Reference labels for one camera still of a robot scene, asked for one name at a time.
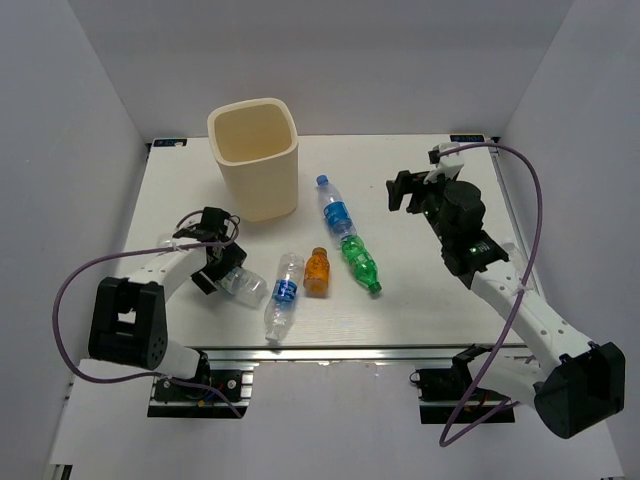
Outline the clear green-label water bottle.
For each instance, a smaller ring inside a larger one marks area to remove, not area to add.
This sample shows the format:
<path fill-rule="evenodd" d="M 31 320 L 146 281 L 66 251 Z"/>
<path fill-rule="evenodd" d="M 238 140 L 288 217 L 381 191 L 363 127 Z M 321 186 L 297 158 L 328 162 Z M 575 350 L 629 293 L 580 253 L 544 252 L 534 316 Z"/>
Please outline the clear green-label water bottle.
<path fill-rule="evenodd" d="M 216 286 L 233 296 L 237 302 L 251 308 L 258 308 L 268 295 L 266 281 L 241 266 L 232 268 L 216 282 Z"/>

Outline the crushed clear blue-label bottle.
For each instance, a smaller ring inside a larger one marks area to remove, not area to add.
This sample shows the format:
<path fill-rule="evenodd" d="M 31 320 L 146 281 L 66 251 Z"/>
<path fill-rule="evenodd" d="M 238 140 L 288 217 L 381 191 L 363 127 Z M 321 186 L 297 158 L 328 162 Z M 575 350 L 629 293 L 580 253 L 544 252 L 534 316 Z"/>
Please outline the crushed clear blue-label bottle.
<path fill-rule="evenodd" d="M 280 343 L 293 324 L 296 295 L 304 274 L 304 258 L 284 254 L 279 262 L 271 298 L 264 313 L 265 340 Z"/>

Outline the green plastic bottle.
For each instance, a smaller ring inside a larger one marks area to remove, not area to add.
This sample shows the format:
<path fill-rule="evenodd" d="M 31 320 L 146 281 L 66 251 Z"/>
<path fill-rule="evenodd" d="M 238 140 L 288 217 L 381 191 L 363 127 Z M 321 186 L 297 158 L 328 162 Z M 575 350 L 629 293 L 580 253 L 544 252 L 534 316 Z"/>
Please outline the green plastic bottle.
<path fill-rule="evenodd" d="M 341 241 L 341 252 L 354 279 L 367 291 L 376 296 L 382 286 L 378 279 L 378 268 L 373 257 L 358 235 L 351 235 Z"/>

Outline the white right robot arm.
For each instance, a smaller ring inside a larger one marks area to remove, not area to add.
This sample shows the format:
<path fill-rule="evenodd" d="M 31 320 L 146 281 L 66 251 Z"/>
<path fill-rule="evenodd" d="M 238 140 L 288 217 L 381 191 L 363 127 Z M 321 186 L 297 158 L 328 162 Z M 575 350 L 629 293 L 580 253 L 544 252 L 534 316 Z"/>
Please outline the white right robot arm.
<path fill-rule="evenodd" d="M 386 188 L 389 210 L 410 199 L 407 212 L 426 218 L 450 273 L 491 306 L 534 357 L 525 363 L 500 355 L 497 346 L 471 346 L 453 357 L 449 388 L 463 400 L 491 390 L 527 405 L 563 439 L 623 410 L 623 352 L 612 342 L 594 342 L 525 288 L 508 253 L 483 228 L 486 207 L 475 185 L 404 170 Z"/>

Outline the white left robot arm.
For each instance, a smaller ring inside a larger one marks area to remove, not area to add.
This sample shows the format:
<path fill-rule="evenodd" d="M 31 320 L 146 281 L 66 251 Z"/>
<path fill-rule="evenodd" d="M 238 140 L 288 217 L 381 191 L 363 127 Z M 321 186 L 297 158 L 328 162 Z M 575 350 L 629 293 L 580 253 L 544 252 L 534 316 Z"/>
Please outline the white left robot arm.
<path fill-rule="evenodd" d="M 90 357 L 176 378 L 188 398 L 205 396 L 212 378 L 205 355 L 169 338 L 166 303 L 187 281 L 209 295 L 242 265 L 247 254 L 235 241 L 238 227 L 237 216 L 206 207 L 198 222 L 178 227 L 146 265 L 125 277 L 102 280 L 88 340 Z"/>

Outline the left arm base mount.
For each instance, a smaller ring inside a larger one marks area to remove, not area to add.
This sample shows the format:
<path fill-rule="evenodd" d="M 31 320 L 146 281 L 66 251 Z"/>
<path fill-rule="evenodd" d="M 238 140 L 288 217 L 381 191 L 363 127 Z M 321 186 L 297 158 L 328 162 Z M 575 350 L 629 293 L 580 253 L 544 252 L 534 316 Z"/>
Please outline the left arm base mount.
<path fill-rule="evenodd" d="M 252 368 L 213 369 L 210 385 L 233 407 L 211 390 L 159 380 L 151 388 L 147 416 L 169 419 L 240 419 L 244 416 L 252 393 Z"/>

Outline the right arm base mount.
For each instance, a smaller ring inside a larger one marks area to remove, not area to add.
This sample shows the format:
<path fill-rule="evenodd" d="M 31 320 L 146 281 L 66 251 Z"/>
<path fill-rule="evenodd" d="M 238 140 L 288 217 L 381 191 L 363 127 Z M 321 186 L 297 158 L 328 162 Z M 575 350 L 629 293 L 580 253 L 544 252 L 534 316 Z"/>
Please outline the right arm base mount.
<path fill-rule="evenodd" d="M 471 384 L 472 375 L 466 364 L 491 348 L 472 345 L 465 350 L 450 348 L 414 349 L 415 366 L 409 374 L 409 384 L 418 391 L 420 423 L 444 426 L 456 405 Z M 465 402 L 454 420 L 455 425 L 469 425 L 489 413 L 494 407 L 502 407 L 487 423 L 510 424 L 515 422 L 513 401 L 493 390 L 477 387 Z"/>

